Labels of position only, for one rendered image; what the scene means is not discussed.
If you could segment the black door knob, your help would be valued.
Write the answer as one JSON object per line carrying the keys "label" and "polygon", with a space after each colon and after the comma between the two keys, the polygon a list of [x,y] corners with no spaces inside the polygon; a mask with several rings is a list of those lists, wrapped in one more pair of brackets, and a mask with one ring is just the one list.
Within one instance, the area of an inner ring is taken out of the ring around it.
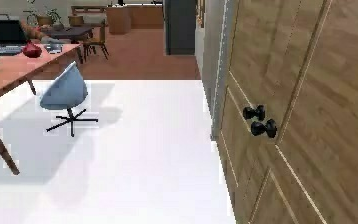
{"label": "black door knob", "polygon": [[245,107],[243,109],[243,117],[246,120],[256,117],[259,121],[263,121],[265,116],[265,107],[263,105],[258,105],[256,108]]}
{"label": "black door knob", "polygon": [[254,121],[250,129],[254,136],[266,134],[269,138],[275,138],[277,134],[277,125],[273,119],[269,119],[266,123]]}

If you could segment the dark grey fridge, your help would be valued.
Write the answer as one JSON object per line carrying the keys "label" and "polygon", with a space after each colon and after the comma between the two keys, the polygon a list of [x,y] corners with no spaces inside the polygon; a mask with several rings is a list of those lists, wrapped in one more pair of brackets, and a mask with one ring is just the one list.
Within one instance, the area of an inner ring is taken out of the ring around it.
{"label": "dark grey fridge", "polygon": [[163,0],[167,55],[195,53],[196,0]]}

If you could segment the brown kitchen counter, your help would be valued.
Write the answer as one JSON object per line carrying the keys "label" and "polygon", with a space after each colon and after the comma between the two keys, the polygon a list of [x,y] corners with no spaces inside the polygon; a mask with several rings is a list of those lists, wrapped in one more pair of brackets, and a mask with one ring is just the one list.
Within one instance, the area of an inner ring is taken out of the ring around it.
{"label": "brown kitchen counter", "polygon": [[128,4],[107,7],[105,12],[112,35],[123,35],[131,29],[162,29],[164,24],[161,5]]}

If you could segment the wooden panelled door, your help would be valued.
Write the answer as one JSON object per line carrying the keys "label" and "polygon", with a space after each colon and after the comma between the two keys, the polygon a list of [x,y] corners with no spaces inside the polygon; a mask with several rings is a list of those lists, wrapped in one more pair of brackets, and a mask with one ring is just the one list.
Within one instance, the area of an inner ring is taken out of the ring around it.
{"label": "wooden panelled door", "polygon": [[[217,146],[235,224],[358,224],[358,0],[233,0],[229,40]],[[269,119],[275,138],[251,133]]]}

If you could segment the brown wooden dining chair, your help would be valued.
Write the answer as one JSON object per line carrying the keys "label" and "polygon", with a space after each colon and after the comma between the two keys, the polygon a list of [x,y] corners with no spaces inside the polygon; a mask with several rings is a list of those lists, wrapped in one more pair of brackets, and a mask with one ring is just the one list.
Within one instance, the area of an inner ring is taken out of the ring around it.
{"label": "brown wooden dining chair", "polygon": [[87,60],[87,56],[90,51],[96,52],[95,46],[99,46],[102,50],[105,58],[108,58],[109,52],[106,48],[106,22],[102,20],[99,28],[99,36],[98,37],[89,37],[88,39],[83,41],[83,52],[84,52],[84,60]]}

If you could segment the blue swivel chair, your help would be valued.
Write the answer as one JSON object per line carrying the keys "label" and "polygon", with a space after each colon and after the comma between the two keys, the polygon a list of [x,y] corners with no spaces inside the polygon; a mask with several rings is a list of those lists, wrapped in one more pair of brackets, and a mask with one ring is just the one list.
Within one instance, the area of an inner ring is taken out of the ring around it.
{"label": "blue swivel chair", "polygon": [[97,118],[81,118],[86,109],[74,114],[72,109],[83,103],[88,96],[87,85],[79,71],[77,63],[71,62],[63,72],[55,78],[52,84],[45,90],[40,97],[40,107],[46,110],[66,110],[67,116],[57,116],[64,119],[57,125],[46,129],[47,132],[70,124],[70,135],[75,136],[74,123],[77,121],[94,121]]}

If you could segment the dark dining table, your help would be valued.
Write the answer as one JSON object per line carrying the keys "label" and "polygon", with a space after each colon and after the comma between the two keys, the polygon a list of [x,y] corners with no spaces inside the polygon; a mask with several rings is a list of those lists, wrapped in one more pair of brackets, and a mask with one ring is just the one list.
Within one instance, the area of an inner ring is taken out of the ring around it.
{"label": "dark dining table", "polygon": [[76,43],[88,35],[93,35],[93,28],[91,26],[65,27],[62,30],[44,30],[44,33],[54,39],[68,39]]}

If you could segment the grey flat remote control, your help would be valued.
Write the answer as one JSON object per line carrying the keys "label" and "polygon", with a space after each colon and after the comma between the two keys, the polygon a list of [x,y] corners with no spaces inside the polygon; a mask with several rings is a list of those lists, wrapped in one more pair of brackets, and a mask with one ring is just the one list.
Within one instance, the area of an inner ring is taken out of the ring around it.
{"label": "grey flat remote control", "polygon": [[45,44],[44,48],[50,54],[57,54],[62,52],[62,44]]}

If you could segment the red round vase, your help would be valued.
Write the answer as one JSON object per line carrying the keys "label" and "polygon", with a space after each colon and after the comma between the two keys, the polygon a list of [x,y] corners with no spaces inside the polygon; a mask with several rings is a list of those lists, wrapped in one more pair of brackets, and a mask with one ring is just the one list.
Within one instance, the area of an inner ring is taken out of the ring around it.
{"label": "red round vase", "polygon": [[28,58],[38,58],[42,54],[42,49],[32,42],[28,42],[22,49],[22,53]]}

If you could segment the green house plant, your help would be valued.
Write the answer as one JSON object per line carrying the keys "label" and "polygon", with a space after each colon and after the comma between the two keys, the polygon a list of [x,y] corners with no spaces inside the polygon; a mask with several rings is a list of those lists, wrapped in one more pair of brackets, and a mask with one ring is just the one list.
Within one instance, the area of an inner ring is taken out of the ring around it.
{"label": "green house plant", "polygon": [[51,26],[56,30],[63,29],[61,16],[56,8],[49,8],[45,6],[45,10],[41,12],[35,6],[36,0],[26,0],[28,9],[24,10],[26,16],[26,23],[31,26],[43,27]]}

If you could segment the brown wooden desk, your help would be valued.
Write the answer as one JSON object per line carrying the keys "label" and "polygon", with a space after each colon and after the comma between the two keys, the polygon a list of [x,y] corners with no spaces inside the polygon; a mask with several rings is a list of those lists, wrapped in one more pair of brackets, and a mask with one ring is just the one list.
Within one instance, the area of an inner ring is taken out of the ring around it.
{"label": "brown wooden desk", "polygon": [[[61,69],[69,60],[78,56],[79,44],[64,44],[62,52],[50,54],[42,44],[39,44],[42,53],[38,58],[28,58],[23,53],[15,56],[2,56],[0,58],[0,97],[27,82],[33,94],[36,89],[32,80],[49,68]],[[20,173],[8,149],[0,138],[0,156],[13,175]]]}

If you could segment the black laptop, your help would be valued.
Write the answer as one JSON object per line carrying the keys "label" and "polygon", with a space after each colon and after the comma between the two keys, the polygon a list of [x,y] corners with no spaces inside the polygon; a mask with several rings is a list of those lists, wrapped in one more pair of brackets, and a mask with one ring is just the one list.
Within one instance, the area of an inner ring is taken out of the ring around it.
{"label": "black laptop", "polygon": [[19,20],[0,20],[0,56],[20,54],[27,42]]}

